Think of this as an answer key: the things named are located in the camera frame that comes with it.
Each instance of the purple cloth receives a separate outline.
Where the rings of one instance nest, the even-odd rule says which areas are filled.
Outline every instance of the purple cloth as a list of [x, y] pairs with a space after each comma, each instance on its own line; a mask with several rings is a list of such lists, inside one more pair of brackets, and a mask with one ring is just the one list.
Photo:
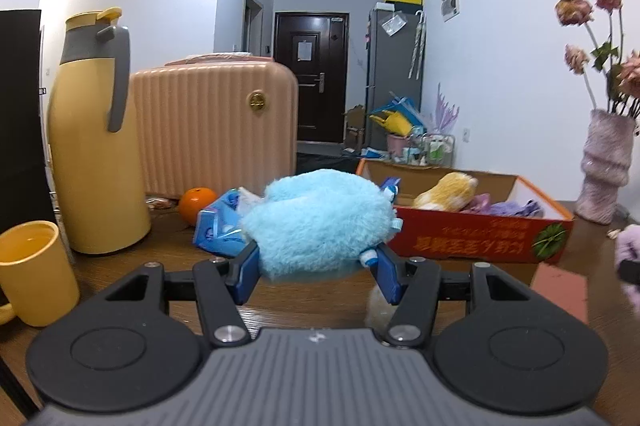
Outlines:
[[492, 204], [486, 214], [495, 217], [543, 217], [545, 212], [536, 201], [529, 201], [524, 206], [507, 201]]

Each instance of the black cabinet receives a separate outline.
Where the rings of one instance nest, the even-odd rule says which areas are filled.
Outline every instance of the black cabinet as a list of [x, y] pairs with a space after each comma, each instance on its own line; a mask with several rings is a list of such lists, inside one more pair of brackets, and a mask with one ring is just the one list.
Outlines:
[[0, 233], [55, 222], [40, 127], [40, 11], [0, 11]]

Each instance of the doorway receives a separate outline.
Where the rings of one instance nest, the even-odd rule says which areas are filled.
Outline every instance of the doorway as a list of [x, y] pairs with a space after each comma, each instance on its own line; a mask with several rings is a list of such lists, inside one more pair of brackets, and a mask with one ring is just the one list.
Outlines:
[[262, 6], [256, 0], [244, 0], [242, 51], [262, 55]]
[[276, 13], [274, 60], [298, 79], [298, 140], [342, 143], [347, 13]]

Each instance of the yellow plush toy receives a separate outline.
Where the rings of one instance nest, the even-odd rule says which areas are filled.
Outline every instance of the yellow plush toy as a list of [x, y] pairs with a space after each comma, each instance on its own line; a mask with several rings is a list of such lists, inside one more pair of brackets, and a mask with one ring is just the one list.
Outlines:
[[460, 211], [476, 194], [478, 179], [461, 172], [452, 172], [438, 181], [429, 191], [414, 199], [419, 210]]

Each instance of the blue plush toy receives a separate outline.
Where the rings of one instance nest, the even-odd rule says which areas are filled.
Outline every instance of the blue plush toy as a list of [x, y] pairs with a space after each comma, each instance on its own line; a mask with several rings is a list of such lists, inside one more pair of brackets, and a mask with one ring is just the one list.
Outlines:
[[390, 198], [357, 175], [317, 170], [267, 186], [241, 228], [260, 247], [260, 271], [271, 281], [339, 278], [360, 260], [375, 262], [371, 248], [401, 228]]

